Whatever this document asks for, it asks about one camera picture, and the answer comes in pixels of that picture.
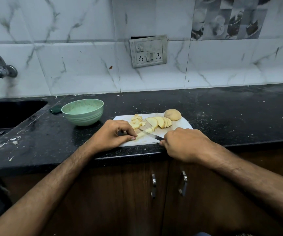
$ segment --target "cutting board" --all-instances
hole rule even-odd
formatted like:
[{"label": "cutting board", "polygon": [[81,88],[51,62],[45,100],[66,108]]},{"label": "cutting board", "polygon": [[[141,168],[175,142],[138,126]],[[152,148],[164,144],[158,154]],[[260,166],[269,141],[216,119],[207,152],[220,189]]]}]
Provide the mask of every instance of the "cutting board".
[{"label": "cutting board", "polygon": [[[139,115],[142,116],[143,119],[150,118],[150,117],[164,117],[164,113],[150,113],[150,114],[139,114]],[[125,120],[125,121],[130,122],[130,119],[133,116],[134,115],[116,116],[114,120]],[[183,117],[180,120],[172,121],[172,123],[173,123],[172,126],[164,128],[164,129],[157,127],[152,134],[163,137],[168,131],[175,130],[178,127],[181,127],[184,129],[186,128],[193,129],[192,126],[189,124],[189,122]],[[154,143],[159,143],[159,140],[154,139],[148,135],[145,135],[137,140],[124,143],[120,145],[120,147],[147,145],[147,144],[154,144]]]}]

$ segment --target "electrical outlet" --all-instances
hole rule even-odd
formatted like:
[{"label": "electrical outlet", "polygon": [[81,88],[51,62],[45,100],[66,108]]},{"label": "electrical outlet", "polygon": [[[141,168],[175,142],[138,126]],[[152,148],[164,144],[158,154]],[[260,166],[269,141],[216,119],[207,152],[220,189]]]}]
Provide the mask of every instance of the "electrical outlet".
[{"label": "electrical outlet", "polygon": [[129,40],[133,68],[167,63],[167,36]]}]

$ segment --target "brown cabinet door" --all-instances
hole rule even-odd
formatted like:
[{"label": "brown cabinet door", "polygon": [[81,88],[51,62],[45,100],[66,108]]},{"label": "brown cabinet door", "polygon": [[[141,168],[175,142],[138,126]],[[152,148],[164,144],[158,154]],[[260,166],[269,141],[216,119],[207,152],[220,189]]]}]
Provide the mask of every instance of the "brown cabinet door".
[{"label": "brown cabinet door", "polygon": [[[168,164],[166,161],[84,170],[42,235],[161,235]],[[154,199],[152,174],[156,179]],[[4,182],[15,199],[42,177],[7,177]]]},{"label": "brown cabinet door", "polygon": [[[283,175],[283,149],[243,153],[261,167]],[[185,196],[179,189],[187,175]],[[162,235],[192,236],[249,233],[283,235],[283,223],[246,192],[219,174],[197,164],[170,163]]]}]

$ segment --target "countertop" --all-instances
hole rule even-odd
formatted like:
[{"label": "countertop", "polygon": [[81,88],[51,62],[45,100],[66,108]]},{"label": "countertop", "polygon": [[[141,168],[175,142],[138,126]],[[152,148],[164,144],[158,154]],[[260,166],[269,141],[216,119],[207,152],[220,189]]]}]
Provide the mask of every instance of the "countertop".
[{"label": "countertop", "polygon": [[[104,101],[100,121],[76,127],[64,114],[49,108],[79,99]],[[194,129],[227,148],[283,145],[283,84],[15,98],[43,99],[48,104],[0,137],[0,177],[49,172],[89,139],[108,119],[117,115],[165,112],[175,108]],[[168,159],[159,144],[116,148],[101,153],[89,167],[150,162]]]}]

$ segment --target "silver cabinet handle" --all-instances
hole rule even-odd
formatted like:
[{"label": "silver cabinet handle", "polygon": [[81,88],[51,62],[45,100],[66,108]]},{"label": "silver cabinet handle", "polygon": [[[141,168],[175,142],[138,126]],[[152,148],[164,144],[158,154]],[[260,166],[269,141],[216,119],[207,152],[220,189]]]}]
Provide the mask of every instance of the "silver cabinet handle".
[{"label": "silver cabinet handle", "polygon": [[151,194],[151,197],[154,199],[156,197],[156,187],[157,187],[155,174],[152,174],[152,185],[153,187],[152,187],[150,194]]},{"label": "silver cabinet handle", "polygon": [[180,195],[185,196],[186,188],[187,188],[187,176],[186,176],[185,171],[182,171],[181,176],[184,180],[184,186],[183,186],[183,189],[179,189],[179,193]]}]

